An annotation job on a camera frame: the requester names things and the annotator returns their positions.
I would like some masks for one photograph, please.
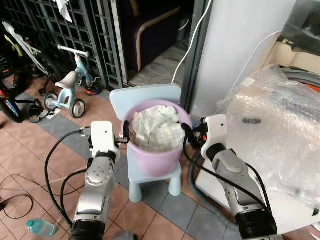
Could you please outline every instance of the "orange object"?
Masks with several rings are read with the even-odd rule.
[[[316,86],[313,86],[313,85],[310,85],[310,84],[306,84],[306,86],[308,86],[309,88],[315,90],[316,92],[320,93],[320,87],[316,87]]]

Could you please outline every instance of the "handlebar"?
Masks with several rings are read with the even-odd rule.
[[[90,53],[88,51],[79,51],[79,50],[76,50],[76,49],[73,49],[73,48],[70,48],[70,47],[61,46],[60,44],[58,45],[58,49],[59,50],[65,50],[65,51],[68,51],[68,52],[72,52],[74,54],[83,55],[86,58],[88,58],[90,56]]]

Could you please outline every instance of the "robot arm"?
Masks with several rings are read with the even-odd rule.
[[[212,162],[215,172],[263,201],[257,183],[249,176],[246,163],[232,149],[226,149],[227,118],[223,114],[206,117],[204,120],[206,142],[201,155]],[[237,188],[219,180],[224,188],[230,209],[239,225],[241,237],[246,240],[282,240],[277,235],[273,217],[253,198]]]
[[[85,187],[75,211],[70,240],[101,240],[108,220],[115,162],[120,157],[112,123],[93,122],[91,141],[93,161],[85,173]]]

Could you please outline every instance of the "wall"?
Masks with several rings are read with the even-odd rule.
[[[191,115],[212,115],[217,102],[256,67],[285,26],[296,0],[214,0]]]

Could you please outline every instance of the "bike seat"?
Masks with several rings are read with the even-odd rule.
[[[65,76],[64,79],[55,83],[55,86],[62,89],[72,89],[75,84],[77,78],[77,73],[75,71],[71,71]]]

